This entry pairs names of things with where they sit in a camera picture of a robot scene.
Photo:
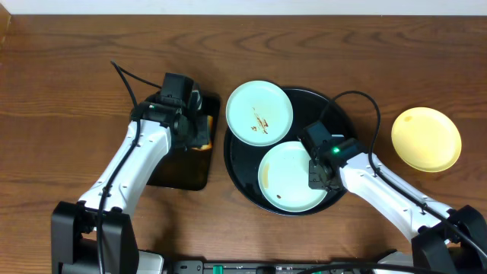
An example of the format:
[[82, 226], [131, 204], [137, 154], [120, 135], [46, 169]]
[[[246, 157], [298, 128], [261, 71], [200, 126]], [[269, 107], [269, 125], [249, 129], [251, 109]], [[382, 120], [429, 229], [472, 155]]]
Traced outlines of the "green and yellow sponge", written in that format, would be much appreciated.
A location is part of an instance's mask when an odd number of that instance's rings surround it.
[[212, 148], [212, 116], [199, 116], [196, 119], [196, 133], [191, 143], [191, 149], [206, 151]]

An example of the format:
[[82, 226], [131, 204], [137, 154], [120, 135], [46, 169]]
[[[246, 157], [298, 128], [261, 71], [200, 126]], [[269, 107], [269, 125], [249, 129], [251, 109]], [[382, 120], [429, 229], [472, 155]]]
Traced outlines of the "pale green plate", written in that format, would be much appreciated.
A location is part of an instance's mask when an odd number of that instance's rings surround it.
[[271, 148], [258, 169], [258, 184], [264, 198], [285, 212], [305, 212], [318, 206], [327, 191], [308, 186], [310, 156], [299, 141]]

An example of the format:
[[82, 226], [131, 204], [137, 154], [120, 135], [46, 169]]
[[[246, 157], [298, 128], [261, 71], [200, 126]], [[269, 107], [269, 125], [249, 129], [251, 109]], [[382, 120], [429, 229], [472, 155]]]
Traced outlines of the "yellow plate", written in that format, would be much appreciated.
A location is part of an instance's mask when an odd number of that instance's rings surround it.
[[437, 173], [460, 157], [462, 140], [453, 121], [429, 107], [413, 107], [394, 121], [391, 140], [398, 156], [416, 170]]

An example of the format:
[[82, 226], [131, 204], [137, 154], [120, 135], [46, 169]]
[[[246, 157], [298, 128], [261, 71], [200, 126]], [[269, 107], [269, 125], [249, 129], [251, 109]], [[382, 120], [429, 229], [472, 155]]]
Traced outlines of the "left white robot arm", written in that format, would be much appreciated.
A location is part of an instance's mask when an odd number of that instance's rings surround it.
[[142, 102], [119, 150], [76, 203], [60, 202], [51, 218], [54, 273], [162, 273], [164, 258], [138, 248], [132, 218], [147, 185], [202, 190], [220, 103], [197, 110]]

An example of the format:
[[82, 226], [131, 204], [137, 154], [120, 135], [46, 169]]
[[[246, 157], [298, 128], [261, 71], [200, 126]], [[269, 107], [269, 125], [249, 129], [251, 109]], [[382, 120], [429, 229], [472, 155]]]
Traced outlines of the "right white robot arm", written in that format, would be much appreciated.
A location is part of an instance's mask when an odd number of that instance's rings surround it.
[[382, 263], [439, 273], [486, 271], [486, 221], [472, 206], [453, 209], [424, 195], [356, 139], [331, 135], [303, 144], [311, 157], [310, 188], [360, 196], [410, 241], [412, 255], [393, 253]]

